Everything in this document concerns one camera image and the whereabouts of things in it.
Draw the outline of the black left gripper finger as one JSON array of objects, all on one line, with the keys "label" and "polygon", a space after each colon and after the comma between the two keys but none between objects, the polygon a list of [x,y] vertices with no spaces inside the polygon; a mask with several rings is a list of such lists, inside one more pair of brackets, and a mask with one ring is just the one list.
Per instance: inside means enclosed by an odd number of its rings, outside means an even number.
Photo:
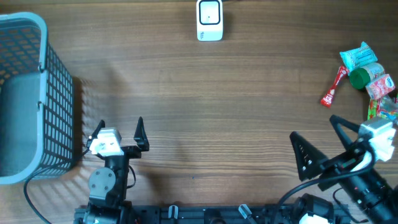
[{"label": "black left gripper finger", "polygon": [[144,128],[144,120],[142,116],[139,117],[136,132],[134,134],[134,140],[137,144],[137,147],[141,151],[149,151],[149,140],[147,138],[145,128]]},{"label": "black left gripper finger", "polygon": [[104,120],[101,120],[99,122],[99,124],[97,125],[96,129],[93,131],[93,133],[88,137],[88,140],[86,141],[86,147],[91,146],[91,143],[93,142],[93,140],[98,138],[99,132],[104,127],[105,127],[105,122],[104,122]]}]

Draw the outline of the red snack stick packet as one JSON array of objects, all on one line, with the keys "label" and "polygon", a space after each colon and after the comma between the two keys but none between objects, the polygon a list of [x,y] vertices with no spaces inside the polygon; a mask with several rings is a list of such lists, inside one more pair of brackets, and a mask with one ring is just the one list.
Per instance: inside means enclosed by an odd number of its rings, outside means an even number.
[{"label": "red snack stick packet", "polygon": [[349,70],[345,66],[342,65],[339,67],[338,72],[336,74],[336,78],[332,86],[324,95],[324,97],[320,100],[321,105],[326,106],[327,108],[329,108],[332,105],[337,86],[339,85],[340,81],[342,81],[344,78],[348,76],[348,74]]}]

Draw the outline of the green Haribo candy bag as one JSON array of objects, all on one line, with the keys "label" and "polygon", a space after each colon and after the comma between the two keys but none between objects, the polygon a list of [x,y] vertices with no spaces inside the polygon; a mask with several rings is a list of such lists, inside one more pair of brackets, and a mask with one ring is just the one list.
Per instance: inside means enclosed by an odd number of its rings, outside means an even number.
[{"label": "green Haribo candy bag", "polygon": [[378,100],[370,100],[368,106],[368,119],[378,116],[389,119],[397,125],[397,97],[383,96]]}]

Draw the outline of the small orange white box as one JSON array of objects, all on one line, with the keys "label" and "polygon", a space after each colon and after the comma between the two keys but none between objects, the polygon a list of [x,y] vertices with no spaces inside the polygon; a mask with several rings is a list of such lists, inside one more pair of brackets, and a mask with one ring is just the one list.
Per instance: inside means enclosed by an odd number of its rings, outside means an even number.
[{"label": "small orange white box", "polygon": [[383,74],[366,85],[367,93],[372,100],[378,100],[396,89],[389,74]]}]

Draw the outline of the green lid small jar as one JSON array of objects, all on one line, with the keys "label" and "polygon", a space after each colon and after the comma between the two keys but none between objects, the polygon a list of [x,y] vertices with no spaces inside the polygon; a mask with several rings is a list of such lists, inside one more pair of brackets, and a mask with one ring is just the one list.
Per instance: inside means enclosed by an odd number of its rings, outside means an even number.
[{"label": "green lid small jar", "polygon": [[384,67],[374,62],[353,70],[349,75],[349,80],[355,89],[362,90],[370,81],[383,74],[385,74]]}]

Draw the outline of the mint wet wipes packet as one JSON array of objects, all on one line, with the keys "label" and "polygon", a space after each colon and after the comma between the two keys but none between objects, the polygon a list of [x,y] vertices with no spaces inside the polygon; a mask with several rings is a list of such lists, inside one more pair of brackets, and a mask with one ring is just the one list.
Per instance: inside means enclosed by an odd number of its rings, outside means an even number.
[{"label": "mint wet wipes packet", "polygon": [[345,67],[351,72],[357,68],[378,61],[372,48],[365,42],[362,42],[361,46],[356,49],[340,52],[340,57]]}]

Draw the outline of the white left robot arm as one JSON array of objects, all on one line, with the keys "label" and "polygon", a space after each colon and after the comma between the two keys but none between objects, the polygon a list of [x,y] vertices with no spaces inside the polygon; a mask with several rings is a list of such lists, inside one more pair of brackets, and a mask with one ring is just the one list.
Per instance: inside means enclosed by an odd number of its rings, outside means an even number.
[{"label": "white left robot arm", "polygon": [[140,223],[141,218],[134,211],[132,202],[126,200],[128,174],[134,169],[131,159],[140,159],[150,148],[144,129],[144,120],[139,118],[134,133],[135,145],[122,146],[122,137],[116,128],[107,128],[101,120],[86,142],[90,152],[104,161],[104,167],[90,175],[88,187],[89,202],[86,208],[75,210],[75,223],[122,224]]}]

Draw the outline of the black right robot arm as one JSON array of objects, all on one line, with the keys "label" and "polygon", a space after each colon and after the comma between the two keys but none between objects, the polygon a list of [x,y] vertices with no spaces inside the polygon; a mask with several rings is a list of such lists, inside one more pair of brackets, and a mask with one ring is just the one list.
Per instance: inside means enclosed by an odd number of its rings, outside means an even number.
[{"label": "black right robot arm", "polygon": [[388,161],[394,153],[393,122],[376,116],[355,124],[333,115],[330,123],[345,151],[329,159],[299,133],[292,132],[290,141],[302,184],[287,192],[279,202],[312,185],[326,191],[338,184],[369,221],[396,223],[397,189],[374,168],[377,161]]}]

